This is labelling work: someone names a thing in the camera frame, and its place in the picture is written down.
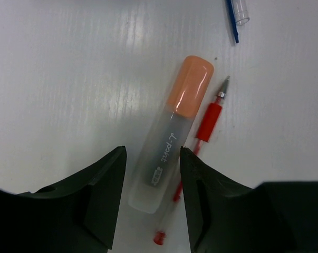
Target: white surface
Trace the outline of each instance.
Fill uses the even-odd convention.
[[[35,191],[126,145],[112,252],[189,252],[182,204],[174,236],[159,247],[151,241],[158,217],[129,208],[127,193],[153,117],[190,54],[216,68],[196,123],[232,76],[201,153],[209,165],[251,187],[318,180],[318,0],[247,5],[251,20],[233,47],[222,0],[0,0],[0,188]]]

